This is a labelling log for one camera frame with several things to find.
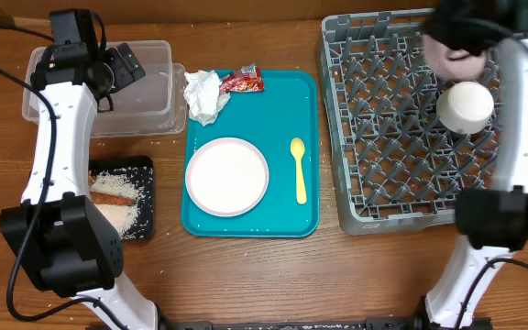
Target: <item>white plate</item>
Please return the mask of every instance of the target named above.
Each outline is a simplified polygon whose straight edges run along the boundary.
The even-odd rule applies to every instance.
[[[268,163],[243,139],[222,137],[192,155],[185,184],[192,201],[216,216],[235,216],[251,210],[268,188]]]

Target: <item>spoon handle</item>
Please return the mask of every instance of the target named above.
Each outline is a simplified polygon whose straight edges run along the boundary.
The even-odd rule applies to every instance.
[[[307,191],[304,187],[302,160],[303,160],[302,158],[296,159],[296,163],[297,163],[297,203],[301,205],[307,203]]]

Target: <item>wooden table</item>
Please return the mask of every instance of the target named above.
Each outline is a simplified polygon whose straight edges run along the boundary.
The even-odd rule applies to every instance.
[[[315,79],[320,21],[111,26],[109,40],[165,39],[188,72],[303,70]],[[44,40],[0,31],[0,65],[23,77]],[[32,165],[36,125],[20,114],[22,90],[0,76],[0,210],[18,205]],[[455,243],[451,225],[418,233],[348,236],[339,228],[329,166],[325,109],[319,101],[321,223],[305,239],[199,238],[181,226],[185,135],[95,140],[91,157],[148,155],[156,166],[156,233],[125,244],[126,273],[173,321],[214,323],[364,320],[409,315],[439,279]],[[517,255],[528,262],[526,251]],[[76,306],[35,324],[6,309],[14,255],[0,234],[0,329],[82,329],[98,319]],[[23,271],[16,306],[24,314],[61,302],[36,291]],[[478,307],[498,329],[528,328],[528,272],[506,266]]]

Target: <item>crumpled tissue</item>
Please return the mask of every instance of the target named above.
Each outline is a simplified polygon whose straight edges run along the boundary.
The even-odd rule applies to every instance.
[[[189,104],[189,118],[207,126],[217,119],[217,114],[226,106],[231,95],[219,94],[219,76],[215,71],[184,73],[187,87],[184,99]]]

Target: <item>red wrapper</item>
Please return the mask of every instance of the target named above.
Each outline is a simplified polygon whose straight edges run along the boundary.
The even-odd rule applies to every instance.
[[[262,71],[256,64],[245,66],[232,74],[228,74],[221,80],[219,93],[228,92],[261,92],[264,91]]]

